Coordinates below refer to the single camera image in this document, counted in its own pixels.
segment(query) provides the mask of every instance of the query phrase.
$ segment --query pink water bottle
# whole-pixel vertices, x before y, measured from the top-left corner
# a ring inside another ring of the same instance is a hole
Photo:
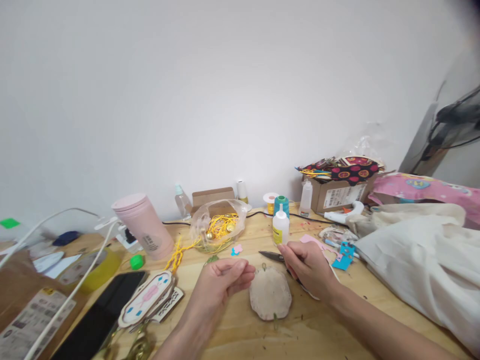
[[[170,254],[174,242],[146,194],[125,196],[111,208],[152,259],[160,260]]]

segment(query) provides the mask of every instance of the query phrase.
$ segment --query cardboard box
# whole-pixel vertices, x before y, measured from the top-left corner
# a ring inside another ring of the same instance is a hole
[[[38,323],[46,326],[70,292],[58,281],[37,273],[27,250],[13,254],[0,269],[0,288],[0,358],[23,358],[39,335]],[[65,316],[48,332],[49,341],[40,344],[37,360],[50,359],[86,300],[81,293],[75,294]]]
[[[350,186],[345,180],[332,180],[327,183],[303,176],[311,182],[313,187],[313,195],[311,197],[311,209],[316,213],[324,213],[341,210],[342,208],[350,209],[354,201],[367,203],[370,191],[374,187],[375,179],[381,174],[375,174],[367,181],[359,182],[355,186]]]
[[[204,204],[217,200],[232,200],[235,199],[234,189],[230,187],[222,187],[219,189],[197,191],[191,194],[193,206],[189,210],[190,215],[194,215],[195,212]],[[222,215],[234,213],[235,210],[230,206],[228,202],[220,202],[215,206],[210,206],[209,210],[211,215]]]

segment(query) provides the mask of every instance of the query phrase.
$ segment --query white fabric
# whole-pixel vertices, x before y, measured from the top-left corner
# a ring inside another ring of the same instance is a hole
[[[378,206],[348,219],[370,270],[480,358],[480,231],[454,204]]]

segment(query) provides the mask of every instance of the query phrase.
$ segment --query right hand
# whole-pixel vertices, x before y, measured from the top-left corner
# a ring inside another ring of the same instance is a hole
[[[341,289],[328,260],[322,250],[313,241],[289,241],[287,245],[278,245],[285,264],[292,277],[300,279],[303,286],[314,296],[329,302]]]

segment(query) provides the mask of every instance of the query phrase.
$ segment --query black phone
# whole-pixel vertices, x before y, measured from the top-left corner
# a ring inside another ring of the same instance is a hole
[[[90,360],[117,328],[120,312],[146,275],[145,271],[135,271],[115,276],[51,360]]]

